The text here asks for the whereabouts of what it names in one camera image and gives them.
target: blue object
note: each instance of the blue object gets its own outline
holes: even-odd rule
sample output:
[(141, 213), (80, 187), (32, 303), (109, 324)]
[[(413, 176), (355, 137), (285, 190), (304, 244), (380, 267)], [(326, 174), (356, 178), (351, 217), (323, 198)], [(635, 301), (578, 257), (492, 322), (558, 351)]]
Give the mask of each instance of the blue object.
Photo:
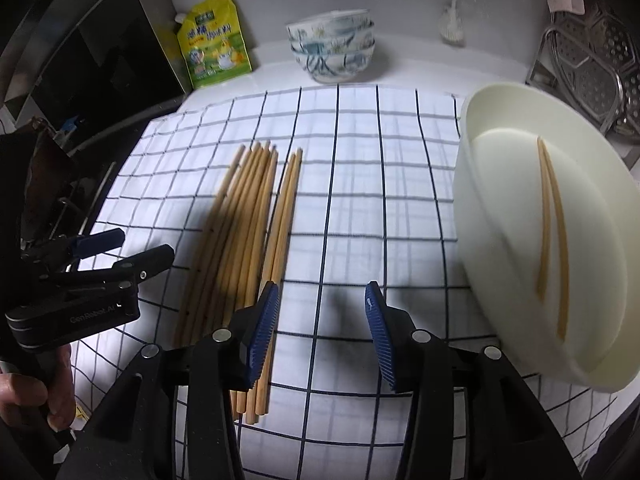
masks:
[(271, 283), (264, 306), (260, 313), (260, 319), (255, 327), (251, 342), (247, 347), (249, 384), (254, 384), (260, 377), (262, 365), (267, 355), (267, 348), (271, 340), (271, 334), (276, 324), (276, 317), (280, 308), (280, 293), (278, 286)]
[(125, 234), (122, 229), (110, 229), (95, 235), (76, 238), (71, 245), (71, 255), (75, 258), (89, 258), (122, 247)]
[(376, 282), (370, 282), (364, 293), (364, 309), (369, 321), (369, 330), (373, 338), (373, 346), (378, 354), (378, 364), (382, 377), (389, 383), (393, 391), (396, 390), (396, 370), (394, 366), (394, 350), (382, 314), (385, 300)]

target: yellow and green bag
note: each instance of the yellow and green bag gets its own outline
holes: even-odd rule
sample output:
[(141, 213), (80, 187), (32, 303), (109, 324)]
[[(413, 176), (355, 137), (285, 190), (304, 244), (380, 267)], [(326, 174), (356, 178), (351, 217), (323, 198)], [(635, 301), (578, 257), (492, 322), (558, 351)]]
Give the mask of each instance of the yellow and green bag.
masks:
[(206, 0), (194, 6), (178, 31), (178, 43), (194, 89), (251, 72), (231, 0)]

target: black grid line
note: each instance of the black grid line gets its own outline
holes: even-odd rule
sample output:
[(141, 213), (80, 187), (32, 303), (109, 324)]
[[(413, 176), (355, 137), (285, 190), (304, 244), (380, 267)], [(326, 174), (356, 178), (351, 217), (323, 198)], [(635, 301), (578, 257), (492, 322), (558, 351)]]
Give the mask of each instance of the black grid line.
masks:
[[(340, 85), (336, 85), (335, 88), (335, 132), (334, 132), (334, 152), (332, 155), (331, 173), (329, 176), (329, 197), (326, 201), (326, 218), (324, 220), (324, 232), (329, 232), (329, 215), (331, 213), (331, 192), (334, 188), (334, 170), (335, 170), (335, 152), (338, 146), (338, 117), (340, 114)], [(316, 302), (316, 316), (314, 319), (314, 338), (311, 344), (311, 358), (309, 363), (309, 375), (308, 382), (306, 384), (306, 399), (305, 399), (305, 418), (302, 422), (302, 439), (300, 442), (300, 458), (298, 460), (298, 473), (296, 480), (300, 480), (302, 475), (302, 463), (305, 457), (305, 441), (306, 441), (306, 428), (308, 427), (309, 418), (309, 404), (311, 402), (311, 384), (314, 374), (314, 360), (316, 358), (316, 343), (318, 336), (318, 328), (320, 324), (320, 304), (322, 301), (322, 281), (324, 280), (324, 260), (326, 258), (326, 246), (328, 238), (325, 235), (322, 240), (322, 260), (320, 263), (320, 278), (318, 284), (318, 301)]]

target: white cloth with black grid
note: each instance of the white cloth with black grid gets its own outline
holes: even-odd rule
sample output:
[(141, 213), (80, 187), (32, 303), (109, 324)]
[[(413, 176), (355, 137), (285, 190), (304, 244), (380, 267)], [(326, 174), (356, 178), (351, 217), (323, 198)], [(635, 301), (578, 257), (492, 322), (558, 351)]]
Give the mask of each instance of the white cloth with black grid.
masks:
[[(79, 402), (94, 409), (140, 347), (171, 347), (193, 245), (238, 145), (278, 148), (274, 196), (287, 154), (303, 149), (274, 355), (269, 414), (240, 424), (247, 479), (395, 477), (410, 396), (381, 380), (364, 314), (377, 280), (388, 304), (451, 345), (499, 344), (456, 254), (452, 210), (458, 151), (450, 95), (372, 85), (295, 88), (242, 96), (153, 120), (115, 179), (92, 232), (121, 227), (119, 251), (81, 269), (167, 243), (174, 266), (140, 286), (136, 322), (74, 345)], [(616, 395), (538, 374), (527, 384), (578, 463), (625, 406)], [(176, 420), (177, 475), (188, 478), (186, 388)], [(455, 393), (451, 478), (464, 472), (462, 392)]]

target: stack of bowls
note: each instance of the stack of bowls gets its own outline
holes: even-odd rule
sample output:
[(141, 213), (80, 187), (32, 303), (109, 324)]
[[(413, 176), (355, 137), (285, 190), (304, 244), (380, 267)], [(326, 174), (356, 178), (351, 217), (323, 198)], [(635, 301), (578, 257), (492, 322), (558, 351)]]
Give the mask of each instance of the stack of bowls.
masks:
[(291, 51), (319, 83), (348, 81), (369, 65), (375, 40), (369, 11), (334, 10), (287, 25)]

